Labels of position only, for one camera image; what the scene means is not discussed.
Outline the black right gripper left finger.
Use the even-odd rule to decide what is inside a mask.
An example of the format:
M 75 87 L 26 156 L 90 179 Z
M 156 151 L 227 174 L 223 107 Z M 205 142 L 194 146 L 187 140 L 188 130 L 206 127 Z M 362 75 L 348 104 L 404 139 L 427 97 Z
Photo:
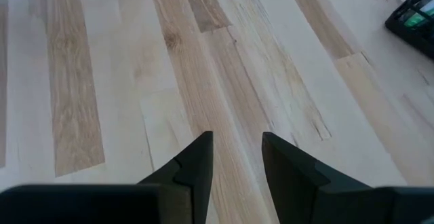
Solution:
M 213 133 L 136 184 L 19 185 L 1 192 L 2 223 L 205 223 Z

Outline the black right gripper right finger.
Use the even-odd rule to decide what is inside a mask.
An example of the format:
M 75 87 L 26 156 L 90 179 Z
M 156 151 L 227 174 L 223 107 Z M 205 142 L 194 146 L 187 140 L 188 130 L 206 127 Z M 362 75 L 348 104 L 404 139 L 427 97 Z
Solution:
M 370 187 L 272 132 L 262 158 L 280 223 L 433 222 L 431 187 Z

